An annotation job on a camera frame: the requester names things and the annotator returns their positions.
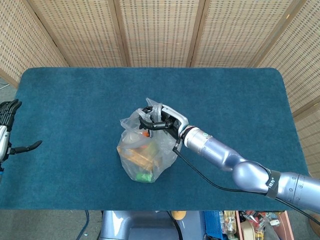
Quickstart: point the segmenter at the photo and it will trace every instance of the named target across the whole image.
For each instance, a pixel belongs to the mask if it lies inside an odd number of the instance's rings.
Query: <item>plastic bag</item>
[[[121,164],[128,176],[137,182],[154,183],[160,174],[170,167],[177,155],[172,151],[176,140],[163,130],[139,129],[139,116],[150,122],[161,122],[162,104],[146,99],[152,111],[134,111],[129,118],[120,120],[125,129],[117,146]]]

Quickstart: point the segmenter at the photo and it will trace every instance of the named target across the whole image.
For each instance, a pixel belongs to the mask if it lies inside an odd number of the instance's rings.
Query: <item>blue carpet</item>
[[[20,82],[14,146],[32,152],[5,162],[0,208],[89,210],[284,210],[251,193],[223,192],[178,159],[152,184],[129,179],[116,146],[119,119],[149,97],[185,115],[243,157],[308,174],[280,73],[273,68],[32,68]],[[217,184],[228,172],[183,148]]]

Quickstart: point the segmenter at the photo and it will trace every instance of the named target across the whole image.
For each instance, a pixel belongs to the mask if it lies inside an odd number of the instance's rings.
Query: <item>blue plastic basket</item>
[[[205,232],[207,235],[226,240],[226,235],[222,233],[219,211],[204,211]]]

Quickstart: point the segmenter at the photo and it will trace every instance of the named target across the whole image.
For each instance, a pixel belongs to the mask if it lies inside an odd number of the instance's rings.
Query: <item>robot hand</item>
[[[152,107],[148,106],[143,111],[146,113],[150,109]],[[260,193],[320,213],[319,179],[293,172],[270,170],[255,161],[245,159],[213,136],[189,125],[186,117],[166,105],[163,105],[161,110],[162,122],[139,119],[141,128],[167,131],[177,140],[177,144],[182,140],[187,148],[220,170],[231,172],[234,183],[242,191]]]
[[[15,114],[22,102],[18,99],[0,103],[0,172],[3,172],[1,163],[8,159],[9,155],[19,154],[36,149],[42,141],[37,141],[30,146],[12,148],[10,133],[15,121]]]

